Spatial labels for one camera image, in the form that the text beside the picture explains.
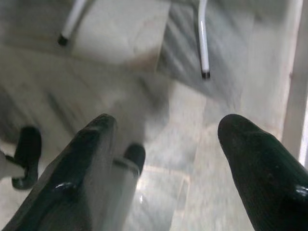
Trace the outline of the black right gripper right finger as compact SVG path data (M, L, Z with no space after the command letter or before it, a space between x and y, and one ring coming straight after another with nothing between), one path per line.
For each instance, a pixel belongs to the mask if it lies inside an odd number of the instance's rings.
M308 172L272 134L241 115L227 115L218 140L256 231L308 229Z

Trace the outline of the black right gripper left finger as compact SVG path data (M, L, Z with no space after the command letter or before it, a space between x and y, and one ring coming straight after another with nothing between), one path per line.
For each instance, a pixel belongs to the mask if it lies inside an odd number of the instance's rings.
M114 156L116 120L100 115L38 174L41 135L21 133L15 156L0 155L0 176L28 196L6 231L120 231L132 201L132 163Z

